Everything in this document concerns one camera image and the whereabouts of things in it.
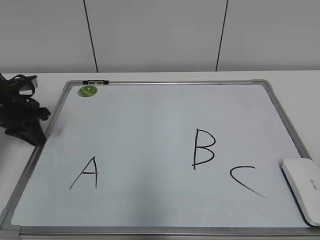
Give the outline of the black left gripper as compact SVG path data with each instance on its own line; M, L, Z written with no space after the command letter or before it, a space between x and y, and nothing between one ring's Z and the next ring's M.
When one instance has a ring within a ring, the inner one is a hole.
M27 79L37 75L18 74L11 79L0 76L0 126L8 128L5 134L21 139L32 146L43 146L47 138L39 120L46 121L51 115L46 107L19 90Z

